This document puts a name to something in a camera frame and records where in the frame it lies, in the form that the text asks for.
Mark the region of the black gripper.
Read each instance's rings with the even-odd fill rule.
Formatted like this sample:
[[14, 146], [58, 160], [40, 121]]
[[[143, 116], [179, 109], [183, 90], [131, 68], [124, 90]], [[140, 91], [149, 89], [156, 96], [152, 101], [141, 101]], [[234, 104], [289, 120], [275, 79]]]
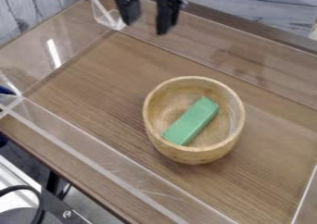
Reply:
[[[129, 26], [140, 17], [139, 0], [115, 0], [123, 22]], [[156, 34], [163, 35], [178, 21], [179, 8], [187, 5], [187, 0], [157, 0]]]

